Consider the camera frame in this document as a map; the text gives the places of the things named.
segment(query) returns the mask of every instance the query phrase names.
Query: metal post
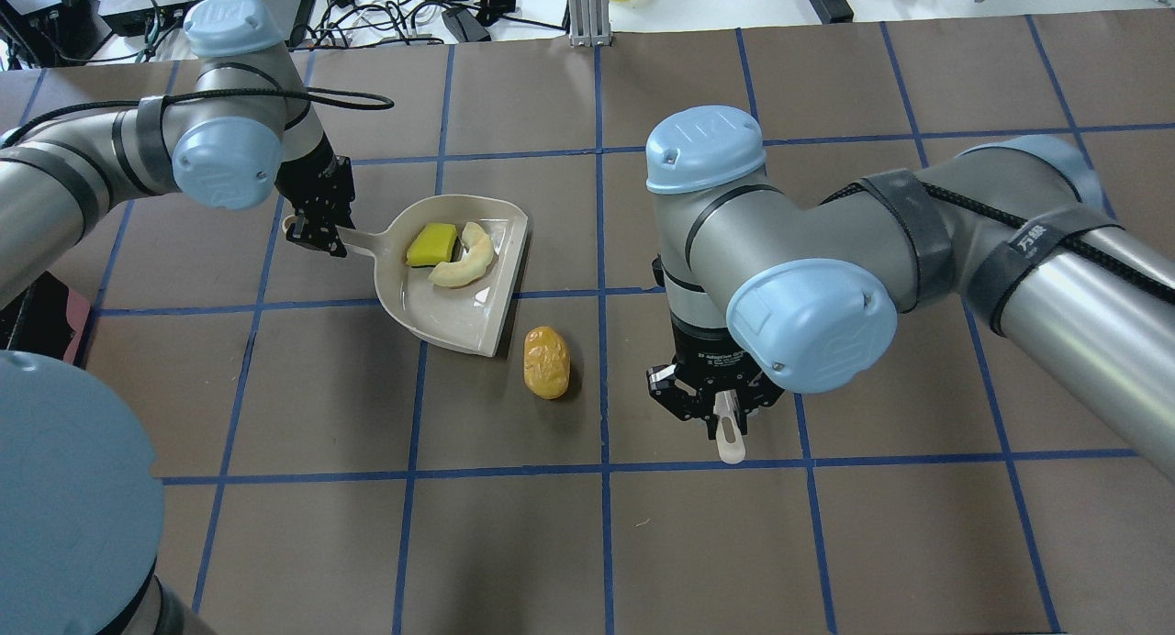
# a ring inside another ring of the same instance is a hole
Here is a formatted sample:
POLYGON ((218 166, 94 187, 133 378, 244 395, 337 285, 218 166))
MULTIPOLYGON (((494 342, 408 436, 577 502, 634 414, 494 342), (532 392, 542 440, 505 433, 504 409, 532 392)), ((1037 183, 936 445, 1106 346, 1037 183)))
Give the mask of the metal post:
POLYGON ((612 45, 607 0, 568 0, 568 11, 571 16, 571 45, 612 45))

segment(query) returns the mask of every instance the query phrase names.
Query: gray robot arm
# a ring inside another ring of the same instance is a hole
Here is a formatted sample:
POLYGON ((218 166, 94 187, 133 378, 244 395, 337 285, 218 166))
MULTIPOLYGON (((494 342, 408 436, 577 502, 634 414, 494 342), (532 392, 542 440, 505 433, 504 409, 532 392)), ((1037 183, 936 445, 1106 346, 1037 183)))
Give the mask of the gray robot arm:
POLYGON ((707 421, 724 460, 740 457, 746 414, 778 396, 765 381, 840 387, 886 350, 899 312, 954 292, 1175 480, 1175 263, 1101 213, 1068 145, 976 147, 808 210, 771 185, 758 123, 738 109, 671 116, 646 158, 677 342, 650 393, 707 421))
MULTIPOLYGON (((258 0, 207 0, 184 32, 202 58, 196 92, 306 92, 258 0)), ((8 302, 114 206, 182 189, 209 206, 244 208, 274 187, 300 218, 287 238, 344 255, 352 227, 350 162, 336 156, 309 101, 226 96, 36 126, 0 149, 0 302, 8 302)))

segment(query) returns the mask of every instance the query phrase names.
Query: blue joint cap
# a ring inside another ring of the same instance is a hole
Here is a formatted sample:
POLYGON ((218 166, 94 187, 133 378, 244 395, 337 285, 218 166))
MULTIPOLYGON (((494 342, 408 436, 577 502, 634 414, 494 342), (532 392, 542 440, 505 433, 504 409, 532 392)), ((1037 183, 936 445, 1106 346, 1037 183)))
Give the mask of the blue joint cap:
POLYGON ((98 633, 155 563, 155 452, 109 387, 60 360, 0 350, 0 633, 98 633))
POLYGON ((731 336, 779 387, 839 388, 885 354, 898 309, 873 273, 835 259, 800 259, 746 281, 726 307, 731 336))
POLYGON ((286 40, 261 0, 204 0, 183 20, 196 56, 230 56, 266 49, 286 40))
POLYGON ((281 163, 281 140, 246 116, 201 121, 183 133, 172 153, 172 174, 184 194, 234 210, 264 201, 281 163))
POLYGON ((975 146, 959 155, 966 155, 982 148, 1010 148, 1043 160, 1069 182, 1077 201, 1097 212, 1104 212, 1106 193, 1097 179, 1097 172, 1089 168, 1081 152, 1070 146, 1069 142, 1053 135, 1025 135, 1007 141, 975 146))
POLYGON ((653 194, 682 194, 717 187, 751 174, 767 160, 763 129, 734 107, 691 107, 653 128, 645 143, 653 194))

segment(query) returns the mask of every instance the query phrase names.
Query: white surface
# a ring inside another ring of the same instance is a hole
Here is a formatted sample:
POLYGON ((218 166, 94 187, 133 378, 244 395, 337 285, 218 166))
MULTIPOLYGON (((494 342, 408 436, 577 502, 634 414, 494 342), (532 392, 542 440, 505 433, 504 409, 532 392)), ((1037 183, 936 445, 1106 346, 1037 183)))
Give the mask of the white surface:
MULTIPOLYGON (((566 0, 518 0, 516 15, 559 25, 566 0)), ((1121 8, 1159 7, 1154 0, 848 0, 857 21, 911 20, 926 18, 965 18, 981 15, 1016 15, 1023 13, 1067 13, 1121 8)), ((317 24, 322 5, 311 14, 317 24)), ((720 29, 731 27, 760 27, 819 24, 807 0, 631 0, 610 5, 612 29, 616 32, 676 32, 691 29, 720 29)), ((378 14, 371 15, 376 19, 378 14)), ((421 27, 452 42, 439 14, 431 24, 421 27)), ((176 32, 164 44, 157 59, 189 58, 182 36, 176 32)), ((551 38, 560 32, 511 24, 499 20, 490 28, 494 40, 551 38)), ((389 33, 370 29, 356 31, 352 42, 364 45, 389 33)), ((118 36, 105 46, 99 56, 132 54, 142 46, 137 39, 118 36)))
MULTIPOLYGON (((293 220, 289 216, 283 225, 288 227, 293 220)), ((412 203, 382 233, 340 228, 338 235, 357 254, 375 259, 380 303, 398 325, 432 346, 492 357, 522 267, 529 223, 526 214, 509 201, 442 194, 412 203), (404 263, 408 246, 428 222, 463 228, 470 221, 481 225, 494 241, 495 259, 482 279, 461 288, 443 288, 428 280, 427 268, 404 263)))

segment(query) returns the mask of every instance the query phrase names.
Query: peeled banana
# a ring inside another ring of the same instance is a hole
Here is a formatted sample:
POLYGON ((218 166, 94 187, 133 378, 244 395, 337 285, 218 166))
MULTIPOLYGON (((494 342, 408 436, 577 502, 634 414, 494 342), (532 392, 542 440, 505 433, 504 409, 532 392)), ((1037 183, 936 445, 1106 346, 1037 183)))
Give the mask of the peeled banana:
POLYGON ((429 281, 446 288, 465 286, 485 274, 494 261, 494 241, 477 222, 466 222, 461 233, 465 255, 459 261, 442 261, 429 273, 429 281))

